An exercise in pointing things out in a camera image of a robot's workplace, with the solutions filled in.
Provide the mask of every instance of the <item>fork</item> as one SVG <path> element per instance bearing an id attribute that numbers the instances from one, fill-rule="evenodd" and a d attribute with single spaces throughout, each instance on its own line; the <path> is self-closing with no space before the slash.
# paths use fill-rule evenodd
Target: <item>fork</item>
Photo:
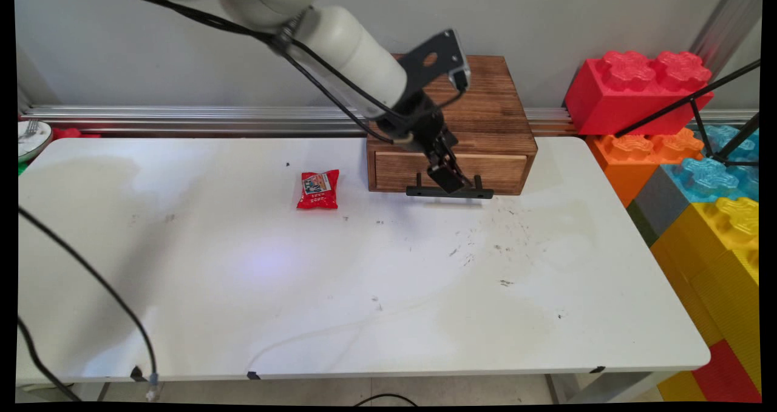
<path id="1" fill-rule="evenodd" d="M 19 139 L 22 138 L 28 138 L 29 136 L 34 135 L 34 133 L 38 132 L 38 120 L 37 119 L 31 119 L 30 122 L 27 123 L 27 130 L 24 131 L 24 135 L 21 135 Z"/>

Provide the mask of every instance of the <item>white table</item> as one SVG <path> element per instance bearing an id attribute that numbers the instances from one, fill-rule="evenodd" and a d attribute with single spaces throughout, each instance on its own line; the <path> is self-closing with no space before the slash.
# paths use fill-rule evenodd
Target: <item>white table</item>
<path id="1" fill-rule="evenodd" d="M 367 191 L 363 139 L 62 139 L 19 202 L 138 313 L 161 381 L 604 366 L 586 401 L 705 365 L 585 143 L 537 143 L 524 193 L 480 201 Z M 328 169 L 339 209 L 297 210 L 300 172 Z M 150 371 L 129 318 L 23 218 L 19 314 L 63 381 Z M 17 356 L 17 383 L 45 382 L 20 334 Z"/>

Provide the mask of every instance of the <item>gray wall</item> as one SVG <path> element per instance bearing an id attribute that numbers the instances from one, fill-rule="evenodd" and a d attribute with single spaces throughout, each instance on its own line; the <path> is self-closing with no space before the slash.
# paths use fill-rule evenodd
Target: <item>gray wall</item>
<path id="1" fill-rule="evenodd" d="M 747 34 L 744 41 L 731 56 L 726 66 L 721 69 L 717 78 L 725 77 L 731 72 L 744 67 L 747 64 L 761 58 L 761 19 L 753 27 L 753 30 Z M 719 87 L 715 91 L 715 97 L 707 105 L 709 109 L 757 109 L 760 103 L 759 91 L 761 80 L 761 69 L 747 72 L 733 82 Z"/>
<path id="2" fill-rule="evenodd" d="M 454 27 L 467 53 L 507 58 L 526 107 L 560 107 L 583 59 L 606 50 L 648 56 L 687 50 L 717 2 L 318 0 L 316 5 L 346 7 L 397 53 Z M 216 0 L 187 5 L 225 16 Z M 17 80 L 34 103 L 328 103 L 258 42 L 138 0 L 15 0 L 15 9 Z M 730 103 L 740 107 L 736 99 Z"/>

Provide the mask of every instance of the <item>black tape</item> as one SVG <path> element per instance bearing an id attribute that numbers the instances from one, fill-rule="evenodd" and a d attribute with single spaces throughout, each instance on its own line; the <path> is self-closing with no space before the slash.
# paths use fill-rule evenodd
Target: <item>black tape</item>
<path id="1" fill-rule="evenodd" d="M 148 380 L 143 378 L 143 371 L 141 371 L 141 368 L 138 368 L 137 366 L 132 369 L 132 373 L 130 373 L 130 377 L 136 381 L 136 382 L 147 382 Z"/>

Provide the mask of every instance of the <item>yellow lego block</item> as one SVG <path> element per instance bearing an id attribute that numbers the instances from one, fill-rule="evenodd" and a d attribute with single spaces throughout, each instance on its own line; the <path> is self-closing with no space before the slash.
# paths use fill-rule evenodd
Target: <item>yellow lego block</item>
<path id="1" fill-rule="evenodd" d="M 693 280 L 716 326 L 736 359 L 761 392 L 761 327 L 758 301 L 758 251 L 727 251 Z"/>
<path id="2" fill-rule="evenodd" d="M 671 253 L 664 243 L 665 241 L 662 241 L 662 239 L 658 238 L 658 241 L 655 241 L 650 246 L 650 251 L 653 253 L 653 257 L 656 258 L 658 265 L 661 266 L 661 271 L 667 277 L 674 293 L 677 294 L 677 298 L 680 299 L 683 307 L 685 307 L 685 312 L 691 317 L 691 321 L 696 325 L 699 334 L 702 335 L 704 342 L 707 346 L 715 345 L 715 343 L 724 339 L 724 335 L 721 334 L 710 313 L 705 309 L 702 299 L 696 295 L 696 291 L 693 290 L 685 277 L 683 277 L 683 274 L 680 273 L 677 263 L 674 262 Z"/>
<path id="3" fill-rule="evenodd" d="M 691 371 L 683 371 L 658 384 L 663 401 L 707 401 Z"/>
<path id="4" fill-rule="evenodd" d="M 661 238 L 691 280 L 729 249 L 758 249 L 758 202 L 742 197 L 692 203 Z"/>

